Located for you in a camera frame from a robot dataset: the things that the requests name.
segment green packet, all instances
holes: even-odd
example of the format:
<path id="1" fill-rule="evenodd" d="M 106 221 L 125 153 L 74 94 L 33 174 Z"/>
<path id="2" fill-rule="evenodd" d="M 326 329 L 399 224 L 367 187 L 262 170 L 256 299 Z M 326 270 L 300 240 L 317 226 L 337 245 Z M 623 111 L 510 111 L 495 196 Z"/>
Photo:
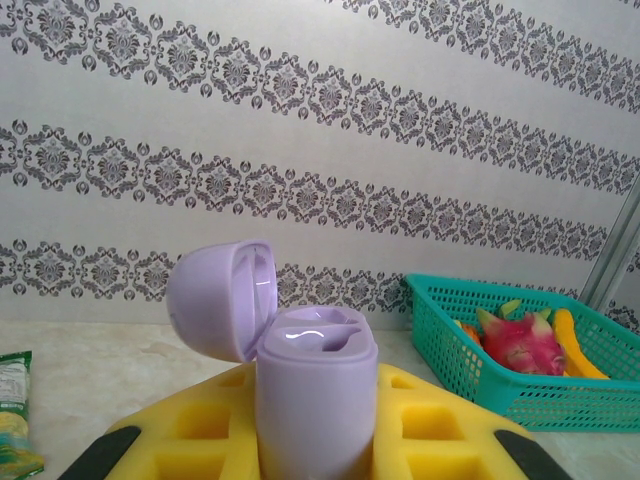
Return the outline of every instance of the green packet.
<path id="1" fill-rule="evenodd" d="M 0 480 L 23 480 L 44 470 L 29 443 L 31 352 L 0 355 Z"/>

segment plastic basket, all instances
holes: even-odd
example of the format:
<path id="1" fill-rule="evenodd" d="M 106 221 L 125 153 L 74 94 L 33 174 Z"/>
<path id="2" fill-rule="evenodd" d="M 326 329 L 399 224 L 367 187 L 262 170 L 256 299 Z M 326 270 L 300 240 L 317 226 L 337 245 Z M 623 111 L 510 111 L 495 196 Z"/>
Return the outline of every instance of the plastic basket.
<path id="1" fill-rule="evenodd" d="M 640 432 L 640 336 L 564 295 L 409 275 L 413 343 L 448 390 L 537 431 Z M 567 308 L 583 353 L 610 380 L 526 375 L 502 367 L 453 321 L 519 298 L 525 310 Z"/>

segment white countertop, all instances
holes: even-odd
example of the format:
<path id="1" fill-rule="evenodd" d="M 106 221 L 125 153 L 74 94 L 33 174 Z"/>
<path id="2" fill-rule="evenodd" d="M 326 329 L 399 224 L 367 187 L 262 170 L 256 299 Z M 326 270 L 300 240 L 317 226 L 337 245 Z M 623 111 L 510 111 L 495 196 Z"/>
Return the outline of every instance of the white countertop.
<path id="1" fill-rule="evenodd" d="M 189 350 L 169 325 L 0 322 L 0 353 L 33 351 L 31 440 L 54 480 L 113 423 L 234 364 Z M 438 384 L 408 332 L 375 331 L 380 362 Z M 638 478 L 640 434 L 537 433 L 575 480 Z"/>

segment yellow banana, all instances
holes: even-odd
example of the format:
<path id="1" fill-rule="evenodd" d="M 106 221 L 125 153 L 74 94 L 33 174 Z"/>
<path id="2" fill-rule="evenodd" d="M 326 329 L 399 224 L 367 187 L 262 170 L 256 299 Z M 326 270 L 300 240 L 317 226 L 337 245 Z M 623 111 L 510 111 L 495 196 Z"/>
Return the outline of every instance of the yellow banana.
<path id="1" fill-rule="evenodd" d="M 556 310 L 553 319 L 553 331 L 558 343 L 564 347 L 567 355 L 566 376 L 608 379 L 604 373 L 584 356 L 576 338 L 571 312 L 566 308 Z"/>

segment open lid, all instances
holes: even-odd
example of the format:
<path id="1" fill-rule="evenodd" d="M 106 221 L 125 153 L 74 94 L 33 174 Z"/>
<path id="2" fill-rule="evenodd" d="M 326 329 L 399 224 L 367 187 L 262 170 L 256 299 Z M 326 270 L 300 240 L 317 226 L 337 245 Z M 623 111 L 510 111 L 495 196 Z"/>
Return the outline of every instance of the open lid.
<path id="1" fill-rule="evenodd" d="M 278 308 L 271 247 L 251 240 L 185 255 L 169 277 L 167 307 L 176 333 L 196 352 L 229 362 L 253 360 Z"/>

